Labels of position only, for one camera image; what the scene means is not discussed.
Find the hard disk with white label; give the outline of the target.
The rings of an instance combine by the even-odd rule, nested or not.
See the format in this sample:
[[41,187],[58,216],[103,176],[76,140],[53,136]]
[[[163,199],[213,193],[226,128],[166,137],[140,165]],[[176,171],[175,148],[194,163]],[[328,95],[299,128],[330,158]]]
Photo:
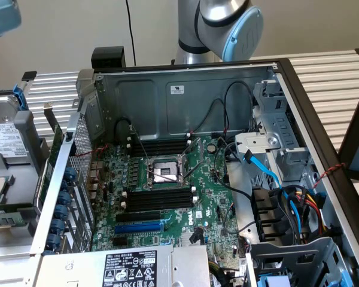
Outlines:
[[15,95],[0,91],[0,155],[5,164],[29,164],[27,149],[14,119],[20,111]]

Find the grey parts rack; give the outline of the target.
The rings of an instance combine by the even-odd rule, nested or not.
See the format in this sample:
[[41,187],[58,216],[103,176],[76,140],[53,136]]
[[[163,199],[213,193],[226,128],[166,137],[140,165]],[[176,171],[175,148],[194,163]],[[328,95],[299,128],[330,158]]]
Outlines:
[[38,214],[35,210],[34,198],[39,177],[42,175],[48,157],[48,147],[45,139],[36,130],[34,116],[28,109],[19,111],[14,119],[14,125],[20,132],[27,149],[29,164],[5,164],[0,155],[0,177],[14,177],[14,183],[4,195],[0,204],[32,204],[33,209],[20,209],[26,225],[23,227],[0,226],[0,248],[26,246],[32,243]]

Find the green graphics card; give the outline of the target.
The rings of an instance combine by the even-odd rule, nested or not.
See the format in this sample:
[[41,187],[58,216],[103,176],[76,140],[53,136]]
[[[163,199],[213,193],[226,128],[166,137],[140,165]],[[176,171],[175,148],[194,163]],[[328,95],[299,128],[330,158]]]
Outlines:
[[38,215],[41,214],[43,204],[47,195],[47,191],[51,182],[54,168],[56,166],[57,158],[63,142],[63,131],[53,114],[52,103],[44,104],[44,115],[52,128],[53,140],[49,149],[49,156],[45,162],[42,170],[42,175],[39,177],[36,186],[36,193],[34,198],[35,210]]

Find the silver power supply with label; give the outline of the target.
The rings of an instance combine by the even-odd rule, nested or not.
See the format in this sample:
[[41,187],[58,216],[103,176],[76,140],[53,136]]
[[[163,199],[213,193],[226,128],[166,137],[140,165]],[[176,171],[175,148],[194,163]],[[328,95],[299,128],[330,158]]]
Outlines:
[[35,287],[211,287],[204,246],[47,255]]

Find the long black expansion slot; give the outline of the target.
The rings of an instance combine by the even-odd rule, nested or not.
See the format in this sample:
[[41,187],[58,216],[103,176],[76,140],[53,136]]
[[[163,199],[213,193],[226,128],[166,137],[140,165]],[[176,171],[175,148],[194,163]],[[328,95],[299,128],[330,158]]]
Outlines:
[[115,216],[117,223],[125,222],[142,222],[142,221],[159,221],[161,220],[160,211],[148,212],[125,212]]

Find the blue expansion slot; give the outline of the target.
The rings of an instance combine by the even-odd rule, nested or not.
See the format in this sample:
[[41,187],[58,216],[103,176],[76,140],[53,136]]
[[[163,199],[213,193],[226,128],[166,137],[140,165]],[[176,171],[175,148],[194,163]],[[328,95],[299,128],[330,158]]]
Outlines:
[[147,233],[153,231],[163,231],[164,224],[159,221],[154,222],[142,222],[138,224],[126,224],[116,225],[114,227],[115,234],[127,234],[127,233]]

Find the thin metal locking lever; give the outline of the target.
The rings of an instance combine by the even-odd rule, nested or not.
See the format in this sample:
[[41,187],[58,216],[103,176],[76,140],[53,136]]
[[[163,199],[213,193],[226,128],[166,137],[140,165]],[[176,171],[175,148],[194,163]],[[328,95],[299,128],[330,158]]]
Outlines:
[[165,180],[167,180],[167,181],[181,183],[181,181],[179,181],[179,180],[177,180],[177,179],[172,179],[172,178],[169,178],[169,177],[167,177],[167,176],[163,176],[163,175],[161,175],[161,174],[157,174],[157,173],[155,173],[155,172],[153,172],[153,171],[151,171],[151,170],[149,170],[149,169],[146,169],[146,171],[147,171],[148,173],[151,173],[151,174],[155,175],[156,177],[163,178],[163,179],[165,179]]
[[137,138],[137,140],[138,140],[138,142],[139,142],[139,144],[140,144],[140,146],[141,146],[141,148],[142,148],[142,150],[143,150],[143,152],[144,152],[144,155],[145,155],[145,157],[146,157],[146,159],[147,159],[147,163],[149,163],[150,158],[149,158],[149,156],[148,156],[148,154],[147,154],[147,152],[146,152],[146,149],[145,149],[145,147],[144,147],[144,145],[143,145],[143,143],[142,143],[142,141],[141,141],[140,135],[139,135],[139,133],[137,132],[137,130],[135,130],[135,134],[136,134],[136,138]]
[[183,180],[187,179],[189,176],[191,176],[205,161],[201,160],[198,162],[194,167],[192,167],[182,178]]

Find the black box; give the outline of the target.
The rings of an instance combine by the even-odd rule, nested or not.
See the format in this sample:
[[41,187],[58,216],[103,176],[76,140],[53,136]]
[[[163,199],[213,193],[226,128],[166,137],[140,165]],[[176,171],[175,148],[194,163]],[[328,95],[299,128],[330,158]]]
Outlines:
[[124,47],[96,47],[91,56],[91,64],[93,69],[125,68]]

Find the CPU socket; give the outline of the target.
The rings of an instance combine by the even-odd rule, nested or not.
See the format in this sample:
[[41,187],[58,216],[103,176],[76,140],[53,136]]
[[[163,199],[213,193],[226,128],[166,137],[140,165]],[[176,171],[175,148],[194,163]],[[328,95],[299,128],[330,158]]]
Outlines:
[[[189,171],[186,156],[184,158],[180,158],[179,155],[151,157],[149,163],[145,161],[145,165],[146,177],[142,180],[142,183],[143,187],[146,189],[182,188],[190,185],[188,178],[185,180],[182,178]],[[172,179],[177,179],[181,181],[181,183],[171,182],[156,177],[155,175],[148,173],[146,169]]]

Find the silver chipset heatsink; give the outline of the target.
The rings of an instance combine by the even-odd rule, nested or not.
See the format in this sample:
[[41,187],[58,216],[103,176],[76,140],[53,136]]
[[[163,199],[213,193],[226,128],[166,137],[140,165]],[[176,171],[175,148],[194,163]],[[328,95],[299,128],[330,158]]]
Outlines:
[[204,237],[202,237],[200,233],[182,233],[180,238],[181,247],[202,246],[204,244]]

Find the open metal PC case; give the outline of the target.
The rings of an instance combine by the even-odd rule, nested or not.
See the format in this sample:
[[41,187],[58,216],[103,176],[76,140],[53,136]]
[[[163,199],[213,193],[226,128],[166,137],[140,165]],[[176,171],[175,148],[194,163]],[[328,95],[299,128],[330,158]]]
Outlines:
[[[301,147],[310,159],[297,182],[282,182],[275,172],[275,161],[256,156],[250,150],[238,153],[235,136],[249,132],[253,123],[254,86],[262,81],[280,83],[287,99],[287,117]],[[184,85],[184,94],[171,95],[169,85]],[[90,93],[99,95],[105,131],[95,139],[84,140],[89,158],[71,158],[71,141],[63,141],[51,177],[39,226],[32,245],[34,264],[24,287],[34,282],[47,255],[97,252],[91,249],[95,228],[92,194],[88,189],[90,163],[106,144],[126,142],[126,136],[209,136],[225,150],[224,162],[233,192],[238,236],[236,257],[216,259],[208,256],[211,287],[249,287],[246,254],[259,240],[251,206],[252,189],[262,187],[277,197],[278,207],[287,217],[293,242],[305,245],[322,237],[337,244],[355,287],[359,287],[359,196],[346,164],[318,116],[297,74],[288,60],[219,63],[154,68],[89,69],[77,78],[78,98],[85,97],[88,111]],[[75,181],[66,181],[66,167],[77,172]],[[65,230],[60,248],[50,251],[45,242],[61,191],[70,193]]]

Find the green motherboard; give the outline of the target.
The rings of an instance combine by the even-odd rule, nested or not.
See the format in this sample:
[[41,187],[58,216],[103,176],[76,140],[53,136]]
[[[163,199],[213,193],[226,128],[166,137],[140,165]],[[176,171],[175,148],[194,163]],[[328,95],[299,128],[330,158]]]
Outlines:
[[[160,211],[164,224],[163,231],[147,233],[115,234],[116,225],[138,224],[142,222],[117,223],[115,216],[126,211],[120,203],[126,200],[128,191],[149,190],[143,187],[146,157],[131,157],[132,150],[140,148],[138,142],[106,144],[92,156],[88,189],[92,194],[95,213],[95,228],[91,249],[107,251],[117,248],[112,245],[114,237],[126,236],[130,245],[126,248],[172,245],[181,247],[182,233],[196,232],[204,237],[204,247],[210,257],[226,259],[238,254],[236,214],[233,192],[229,187],[229,175],[224,162],[225,150],[217,145],[217,140],[209,136],[201,137],[204,144],[204,163],[188,177],[193,192],[194,207]],[[207,151],[208,144],[217,147],[213,154]],[[185,155],[190,170],[199,161],[199,147],[195,145]]]

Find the black fan shroud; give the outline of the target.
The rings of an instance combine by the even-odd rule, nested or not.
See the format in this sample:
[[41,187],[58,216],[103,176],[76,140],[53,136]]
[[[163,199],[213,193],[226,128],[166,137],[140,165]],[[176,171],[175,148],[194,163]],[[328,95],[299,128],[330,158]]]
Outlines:
[[284,246],[293,242],[289,221],[278,207],[277,197],[272,191],[254,187],[251,206],[261,242],[275,246]]

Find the grey drive cage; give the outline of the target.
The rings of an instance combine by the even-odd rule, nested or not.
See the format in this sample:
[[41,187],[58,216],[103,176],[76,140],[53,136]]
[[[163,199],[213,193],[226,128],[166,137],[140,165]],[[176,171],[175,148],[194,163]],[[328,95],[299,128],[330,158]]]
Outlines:
[[260,276],[287,276],[291,287],[355,287],[340,250],[329,237],[305,245],[258,243],[246,254],[246,279],[257,287]]

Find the blue disk rail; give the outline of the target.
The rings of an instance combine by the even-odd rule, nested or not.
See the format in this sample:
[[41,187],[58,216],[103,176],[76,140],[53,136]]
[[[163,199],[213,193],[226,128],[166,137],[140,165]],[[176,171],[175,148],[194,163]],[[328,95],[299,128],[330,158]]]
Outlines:
[[20,88],[17,84],[15,84],[15,86],[13,88],[13,95],[16,97],[16,99],[19,103],[20,110],[27,111],[29,109],[29,107],[28,107],[28,103],[25,98],[25,94],[23,92],[23,89]]

